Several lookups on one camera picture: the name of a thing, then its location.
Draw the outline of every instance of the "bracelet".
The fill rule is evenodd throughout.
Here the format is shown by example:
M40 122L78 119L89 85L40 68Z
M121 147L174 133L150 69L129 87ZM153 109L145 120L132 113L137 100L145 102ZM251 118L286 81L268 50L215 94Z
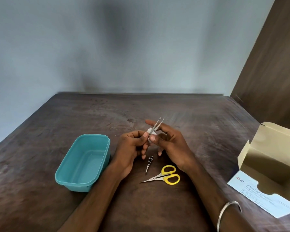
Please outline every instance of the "bracelet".
M222 210L220 211L220 214L219 214L219 217L218 217L218 222L217 222L217 232L219 232L219 229L220 229L220 221L221 221L221 217L222 217L224 211L226 210L226 208L227 208L228 206L230 206L231 204L236 204L236 205L240 208L240 211L242 212L242 208L241 208L241 206L240 206L240 204L239 204L238 202L236 202L236 201L229 201L228 203L226 203L226 204L223 206Z

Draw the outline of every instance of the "plastic bin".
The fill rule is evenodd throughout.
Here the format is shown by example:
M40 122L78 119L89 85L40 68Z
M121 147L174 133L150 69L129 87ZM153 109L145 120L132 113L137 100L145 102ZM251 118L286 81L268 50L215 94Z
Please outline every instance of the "plastic bin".
M58 167L55 180L70 191L88 192L109 162L110 139L101 134L79 136Z

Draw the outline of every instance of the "wooden tabletop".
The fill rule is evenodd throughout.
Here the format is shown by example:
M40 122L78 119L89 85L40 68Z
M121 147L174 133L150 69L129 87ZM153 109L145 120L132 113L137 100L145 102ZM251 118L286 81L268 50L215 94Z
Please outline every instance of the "wooden tabletop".
M232 98L204 95L53 96L0 143L0 231L56 231L86 196L55 182L55 172L82 134L105 134L114 153L122 133L147 130L145 119L163 117L182 131L190 148L230 200L259 231L290 231L290 215L276 219L227 185L237 156L259 124ZM174 186L154 181L170 164L158 157L145 175L147 159L137 158L108 208L100 231L214 231L188 176Z

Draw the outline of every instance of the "forearm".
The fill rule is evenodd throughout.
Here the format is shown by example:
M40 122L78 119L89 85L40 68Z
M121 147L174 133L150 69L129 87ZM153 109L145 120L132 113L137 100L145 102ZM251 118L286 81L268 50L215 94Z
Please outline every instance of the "forearm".
M120 169L111 163L58 232L98 231L121 181L120 176Z
M185 171L195 185L214 226L217 227L220 211L229 200L198 160L193 160ZM242 216L237 205L230 205L222 216L220 232L238 231L255 232Z

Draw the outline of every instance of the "white wall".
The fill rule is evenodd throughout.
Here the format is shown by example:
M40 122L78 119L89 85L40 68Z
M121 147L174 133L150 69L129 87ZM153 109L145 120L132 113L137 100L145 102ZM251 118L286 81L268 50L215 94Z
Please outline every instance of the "white wall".
M229 95L274 0L0 0L0 141L58 91Z

